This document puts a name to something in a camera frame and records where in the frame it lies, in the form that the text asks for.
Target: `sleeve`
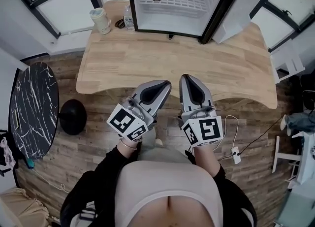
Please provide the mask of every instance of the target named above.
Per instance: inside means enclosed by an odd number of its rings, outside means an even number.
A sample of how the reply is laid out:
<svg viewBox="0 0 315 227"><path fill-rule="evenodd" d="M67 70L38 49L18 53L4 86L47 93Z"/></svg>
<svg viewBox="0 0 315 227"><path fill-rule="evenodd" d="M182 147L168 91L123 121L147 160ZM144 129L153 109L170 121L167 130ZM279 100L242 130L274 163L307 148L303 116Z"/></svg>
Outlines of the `sleeve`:
<svg viewBox="0 0 315 227"><path fill-rule="evenodd" d="M235 183L226 179L222 166L213 179L222 200L223 227L256 227L257 215L252 203Z"/></svg>
<svg viewBox="0 0 315 227"><path fill-rule="evenodd" d="M95 171L84 173L63 202L61 226L70 226L72 218L81 213L88 202L95 201L97 213L104 207L105 201L114 203L115 194L112 197L111 192L115 189L119 172L126 162L127 158L115 147L106 154Z"/></svg>

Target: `black marble table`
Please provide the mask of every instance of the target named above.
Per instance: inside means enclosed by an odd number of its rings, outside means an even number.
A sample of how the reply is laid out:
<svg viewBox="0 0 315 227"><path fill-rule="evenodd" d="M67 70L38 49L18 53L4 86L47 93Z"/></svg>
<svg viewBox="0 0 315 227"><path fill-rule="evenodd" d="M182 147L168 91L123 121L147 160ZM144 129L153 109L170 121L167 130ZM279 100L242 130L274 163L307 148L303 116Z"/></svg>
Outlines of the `black marble table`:
<svg viewBox="0 0 315 227"><path fill-rule="evenodd" d="M15 144L29 159L40 159L54 140L59 110L57 80L45 63L19 76L11 97L10 125Z"/></svg>

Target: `fabric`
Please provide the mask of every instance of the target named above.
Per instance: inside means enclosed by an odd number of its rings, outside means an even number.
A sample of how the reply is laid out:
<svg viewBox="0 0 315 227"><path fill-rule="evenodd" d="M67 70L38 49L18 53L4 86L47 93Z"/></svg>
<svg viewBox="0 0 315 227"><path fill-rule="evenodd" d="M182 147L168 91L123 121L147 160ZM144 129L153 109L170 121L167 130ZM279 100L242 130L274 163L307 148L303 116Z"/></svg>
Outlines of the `fabric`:
<svg viewBox="0 0 315 227"><path fill-rule="evenodd" d="M11 170L13 170L16 162L13 158L12 151L10 150L8 146L8 142L6 141L5 137L3 137L1 141L0 147L3 148L3 156L4 156L5 163L7 164L7 166L9 166Z"/></svg>
<svg viewBox="0 0 315 227"><path fill-rule="evenodd" d="M114 227L115 194L119 174L125 165L137 160L139 152L140 144L137 146L137 151L127 159L115 147L106 154L105 159L95 171L84 173L63 203L61 226L70 226L71 220L86 208L87 203L95 201L97 218L90 224L90 227L104 226L104 223L106 223L106 227ZM223 227L256 227L257 216L251 202L238 186L225 178L225 171L222 167L213 180L222 201ZM251 213L253 225L242 209Z"/></svg>
<svg viewBox="0 0 315 227"><path fill-rule="evenodd" d="M47 227L49 212L43 204L31 199L25 190L14 188L0 195L1 205L6 209L7 215L17 226Z"/></svg>
<svg viewBox="0 0 315 227"><path fill-rule="evenodd" d="M137 161L126 165L118 179L116 227L127 227L144 205L172 195L199 201L208 211L214 226L223 225L220 194L207 171L191 163Z"/></svg>
<svg viewBox="0 0 315 227"><path fill-rule="evenodd" d="M138 161L191 164L191 162L185 157L185 155L183 155L181 152L177 151L175 148L170 146L167 147L157 146L154 149L149 149L147 151L140 152Z"/></svg>
<svg viewBox="0 0 315 227"><path fill-rule="evenodd" d="M315 113L293 113L285 117L285 122L291 130L315 132Z"/></svg>
<svg viewBox="0 0 315 227"><path fill-rule="evenodd" d="M19 162L17 160L22 160L24 158L24 155L16 147L11 133L6 132L3 134L0 134L0 142L3 140L4 137L6 138L8 147L12 151L13 158L16 161L15 168L18 168ZM0 147L0 165L6 166L5 158L3 155L4 155L3 148Z"/></svg>

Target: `black cable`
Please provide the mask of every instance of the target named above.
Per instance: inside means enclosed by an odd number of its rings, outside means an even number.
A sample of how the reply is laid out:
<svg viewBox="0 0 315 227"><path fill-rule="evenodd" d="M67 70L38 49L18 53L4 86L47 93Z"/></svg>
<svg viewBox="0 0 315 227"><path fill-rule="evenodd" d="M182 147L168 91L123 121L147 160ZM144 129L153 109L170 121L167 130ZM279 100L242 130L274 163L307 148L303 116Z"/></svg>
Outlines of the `black cable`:
<svg viewBox="0 0 315 227"><path fill-rule="evenodd" d="M265 135L267 133L267 131L269 131L282 117L280 117L277 121L275 121L261 136L259 136L257 139L253 140L251 143L249 143L240 153L238 153L237 155L240 156L250 145L252 145L254 142L256 142L257 140L259 140L263 135ZM219 161L227 159L232 157L235 154L229 155L229 156L225 156L221 159L219 159Z"/></svg>
<svg viewBox="0 0 315 227"><path fill-rule="evenodd" d="M125 27L124 19L121 19L115 23L115 27L122 29Z"/></svg>
<svg viewBox="0 0 315 227"><path fill-rule="evenodd" d="M225 156L225 157L219 159L218 161L222 161L222 160L224 160L224 159L230 158L230 157L232 157L232 156L235 155L235 154L236 154L236 153L234 153L234 154L232 154L232 155L229 155L229 156Z"/></svg>
<svg viewBox="0 0 315 227"><path fill-rule="evenodd" d="M256 142L257 140L259 140L263 135L265 135L267 133L267 131L269 131L282 117L280 117L277 121L275 121L261 136L259 136L257 139L253 140L251 143L249 143L240 153L238 153L237 155L241 155L246 148L248 148L250 145L252 145L254 142Z"/></svg>

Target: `wire rack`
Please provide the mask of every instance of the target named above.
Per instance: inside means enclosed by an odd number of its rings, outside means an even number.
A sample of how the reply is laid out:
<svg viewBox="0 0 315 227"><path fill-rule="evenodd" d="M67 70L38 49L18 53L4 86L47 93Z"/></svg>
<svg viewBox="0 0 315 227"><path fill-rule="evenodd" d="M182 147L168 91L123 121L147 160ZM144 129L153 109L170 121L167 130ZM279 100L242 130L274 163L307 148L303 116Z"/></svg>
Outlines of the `wire rack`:
<svg viewBox="0 0 315 227"><path fill-rule="evenodd" d="M198 17L208 12L206 0L140 0L145 11Z"/></svg>

